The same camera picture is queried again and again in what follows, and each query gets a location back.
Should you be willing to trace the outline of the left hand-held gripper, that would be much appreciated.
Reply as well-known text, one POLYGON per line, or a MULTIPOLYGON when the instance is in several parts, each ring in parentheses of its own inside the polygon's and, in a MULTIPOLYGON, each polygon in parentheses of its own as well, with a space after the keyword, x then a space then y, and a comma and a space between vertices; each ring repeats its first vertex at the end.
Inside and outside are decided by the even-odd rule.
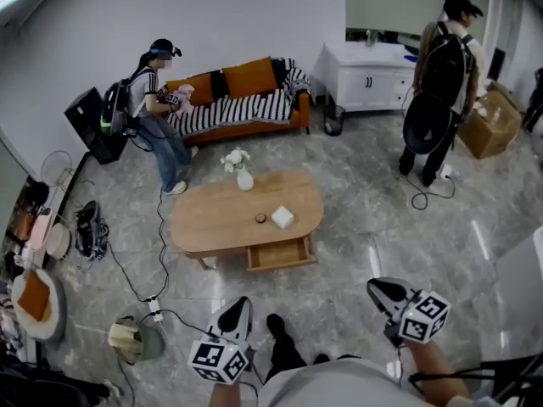
POLYGON ((219 308, 199 340, 192 344, 188 367, 208 382, 235 383, 250 369, 254 351, 248 338, 253 328, 253 305, 248 297, 219 308))

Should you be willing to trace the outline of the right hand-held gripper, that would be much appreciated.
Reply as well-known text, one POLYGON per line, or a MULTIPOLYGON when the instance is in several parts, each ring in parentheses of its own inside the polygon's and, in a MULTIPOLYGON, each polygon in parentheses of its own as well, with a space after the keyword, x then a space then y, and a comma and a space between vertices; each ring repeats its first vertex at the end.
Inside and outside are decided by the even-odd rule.
POLYGON ((428 293, 394 277, 375 277, 367 293, 387 316, 383 334, 395 346, 405 340, 428 343, 445 325, 451 304, 436 292, 428 293))

